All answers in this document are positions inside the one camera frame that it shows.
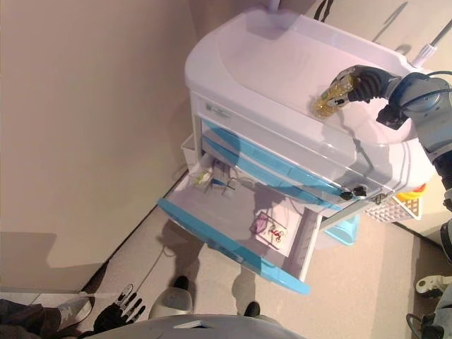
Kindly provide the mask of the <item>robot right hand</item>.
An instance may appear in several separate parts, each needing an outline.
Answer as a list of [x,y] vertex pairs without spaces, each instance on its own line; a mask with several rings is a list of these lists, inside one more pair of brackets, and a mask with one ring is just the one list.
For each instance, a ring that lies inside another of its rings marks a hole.
[[399,76],[383,69],[351,66],[333,79],[327,103],[331,107],[343,107],[349,102],[369,103],[375,98],[387,98],[390,87],[399,80]]

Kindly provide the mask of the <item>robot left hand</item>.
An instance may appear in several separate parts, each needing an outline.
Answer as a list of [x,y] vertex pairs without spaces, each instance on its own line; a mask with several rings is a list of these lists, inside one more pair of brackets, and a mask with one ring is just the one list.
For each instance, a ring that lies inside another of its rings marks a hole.
[[94,322],[96,333],[109,331],[135,323],[146,310],[146,306],[133,285],[128,284],[108,307],[103,309]]

